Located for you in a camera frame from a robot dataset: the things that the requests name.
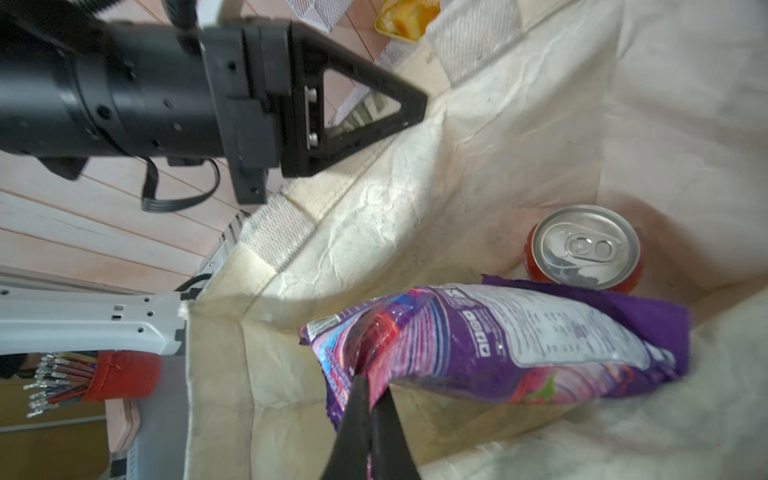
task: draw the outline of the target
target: red soda can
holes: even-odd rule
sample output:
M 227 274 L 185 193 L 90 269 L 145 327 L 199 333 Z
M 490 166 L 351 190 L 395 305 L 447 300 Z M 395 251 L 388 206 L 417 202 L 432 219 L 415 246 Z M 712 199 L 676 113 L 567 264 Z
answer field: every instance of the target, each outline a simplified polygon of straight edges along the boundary
M 525 269 L 536 282 L 629 293 L 643 268 L 634 228 L 595 205 L 555 210 L 531 229 L 525 242 Z

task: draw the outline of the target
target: can rim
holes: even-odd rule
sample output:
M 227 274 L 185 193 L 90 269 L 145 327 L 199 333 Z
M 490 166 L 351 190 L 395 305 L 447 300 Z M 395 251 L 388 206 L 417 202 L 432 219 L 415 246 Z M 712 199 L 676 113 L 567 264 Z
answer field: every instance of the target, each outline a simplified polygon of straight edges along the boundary
M 602 214 L 603 216 L 609 218 L 610 220 L 613 220 L 619 228 L 621 228 L 622 231 L 624 231 L 624 234 L 627 235 L 627 238 L 629 241 L 634 241 L 637 245 L 637 252 L 634 255 L 634 258 L 631 259 L 631 262 L 627 263 L 627 267 L 624 268 L 624 271 L 621 275 L 617 276 L 615 279 L 613 279 L 610 282 L 602 283 L 597 285 L 597 288 L 594 288 L 593 290 L 607 290 L 611 287 L 614 287 L 618 285 L 619 283 L 625 281 L 629 276 L 635 271 L 637 268 L 637 265 L 640 263 L 640 237 L 637 236 L 637 232 L 635 231 L 634 227 L 630 225 L 630 223 L 622 217 L 621 215 L 617 214 L 613 210 L 609 210 L 605 207 L 600 207 L 598 205 L 590 205 L 590 204 L 579 204 L 579 205 L 568 205 L 566 207 L 560 207 L 557 210 L 553 210 L 550 212 L 549 215 L 542 218 L 541 221 L 539 221 L 538 225 L 536 225 L 536 228 L 533 230 L 533 236 L 531 237 L 531 256 L 533 257 L 533 261 L 536 263 L 536 266 L 538 269 L 550 280 L 552 280 L 555 283 L 561 283 L 558 279 L 552 277 L 547 272 L 547 268 L 542 266 L 541 263 L 538 260 L 539 255 L 536 253 L 540 250 L 537 249 L 536 246 L 539 244 L 539 239 L 543 233 L 541 233 L 541 226 L 547 223 L 552 218 L 556 217 L 559 214 L 562 214 L 569 210 L 586 210 L 593 213 Z

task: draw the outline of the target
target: nutrition label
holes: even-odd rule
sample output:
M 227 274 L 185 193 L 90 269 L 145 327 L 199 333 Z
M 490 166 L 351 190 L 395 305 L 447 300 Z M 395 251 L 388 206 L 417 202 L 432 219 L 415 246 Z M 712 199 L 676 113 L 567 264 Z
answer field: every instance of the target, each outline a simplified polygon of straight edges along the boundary
M 639 369 L 650 365 L 650 356 L 640 339 L 585 303 L 499 286 L 443 288 L 463 292 L 469 297 L 463 302 L 467 308 L 488 309 L 506 333 L 515 365 L 621 362 Z

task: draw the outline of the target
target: purple snack package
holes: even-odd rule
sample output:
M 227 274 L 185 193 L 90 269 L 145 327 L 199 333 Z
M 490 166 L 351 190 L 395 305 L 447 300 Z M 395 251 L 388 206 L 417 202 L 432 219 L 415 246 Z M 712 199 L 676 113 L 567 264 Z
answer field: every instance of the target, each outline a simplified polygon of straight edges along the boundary
M 551 283 L 485 276 L 370 300 L 302 329 L 339 427 L 352 377 L 373 406 L 391 381 L 451 396 L 527 405 L 654 391 L 687 372 L 681 306 Z

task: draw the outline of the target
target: can lid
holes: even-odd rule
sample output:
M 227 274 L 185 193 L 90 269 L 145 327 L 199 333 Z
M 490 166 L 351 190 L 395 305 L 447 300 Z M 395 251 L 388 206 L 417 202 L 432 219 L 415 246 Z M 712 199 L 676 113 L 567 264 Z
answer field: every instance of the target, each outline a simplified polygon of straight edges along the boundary
M 632 274 L 640 261 L 640 239 L 615 212 L 573 205 L 540 222 L 531 251 L 538 267 L 553 281 L 603 290 Z

